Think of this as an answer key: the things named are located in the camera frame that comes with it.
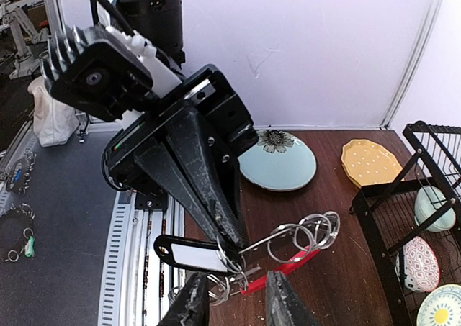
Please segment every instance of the black motor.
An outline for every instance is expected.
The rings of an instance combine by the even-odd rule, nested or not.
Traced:
[[[92,2],[93,18],[97,20],[96,2]],[[181,0],[114,0],[112,4],[133,29],[161,48],[178,66],[185,62]],[[111,24],[119,28],[116,22]]]

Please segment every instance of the light blue bowl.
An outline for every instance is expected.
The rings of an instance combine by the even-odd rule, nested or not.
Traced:
[[[420,225],[435,213],[442,205],[447,202],[440,189],[433,186],[424,186],[419,189],[415,202],[415,222]],[[450,230],[455,225],[456,215],[453,209],[449,209],[430,225],[427,230],[430,232],[441,232]]]

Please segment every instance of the wooden table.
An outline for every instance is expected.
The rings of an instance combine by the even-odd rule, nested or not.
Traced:
[[[349,214],[357,188],[341,167],[341,149],[351,139],[370,139],[393,152],[403,165],[409,152],[393,131],[293,132],[317,158],[314,179],[299,191],[265,191],[242,178],[241,204],[250,241],[267,236],[277,225],[305,215],[334,210],[341,229],[330,249],[289,275],[289,280],[322,325],[392,325],[387,302],[357,218]],[[203,238],[188,217],[187,237]],[[259,261],[275,268],[269,259]],[[212,307],[210,326],[265,326],[265,291],[234,296]]]

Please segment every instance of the white bag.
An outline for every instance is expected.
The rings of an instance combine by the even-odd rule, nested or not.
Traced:
[[[52,98],[42,76],[30,83],[27,90],[34,95],[34,133],[40,144],[64,145],[79,126],[75,109]]]

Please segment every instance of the pink patterned plate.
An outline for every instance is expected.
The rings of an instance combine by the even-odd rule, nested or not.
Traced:
[[[430,292],[438,287],[440,269],[434,251],[425,240],[415,237],[403,247],[405,258],[405,285],[411,291]],[[400,262],[395,262],[399,274]]]

